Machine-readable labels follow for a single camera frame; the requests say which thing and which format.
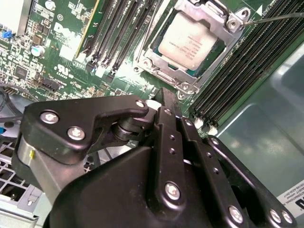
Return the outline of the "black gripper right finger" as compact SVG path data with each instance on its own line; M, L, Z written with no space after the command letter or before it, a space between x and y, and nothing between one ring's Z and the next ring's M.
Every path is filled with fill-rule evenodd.
M203 204L215 228L296 228L296 219L217 137L201 139L182 117L179 129Z

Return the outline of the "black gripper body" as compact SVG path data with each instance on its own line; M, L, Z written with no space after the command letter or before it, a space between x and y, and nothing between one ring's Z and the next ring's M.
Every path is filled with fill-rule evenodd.
M225 228L227 218L183 153L129 150L68 184L51 228Z

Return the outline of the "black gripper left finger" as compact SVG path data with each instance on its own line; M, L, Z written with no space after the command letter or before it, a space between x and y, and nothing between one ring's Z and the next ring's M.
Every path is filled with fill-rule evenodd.
M107 147L138 141L156 151L182 150L176 95L162 88L153 109L135 95L37 102L23 113L12 158L16 174L55 203L60 192L85 175L85 157Z

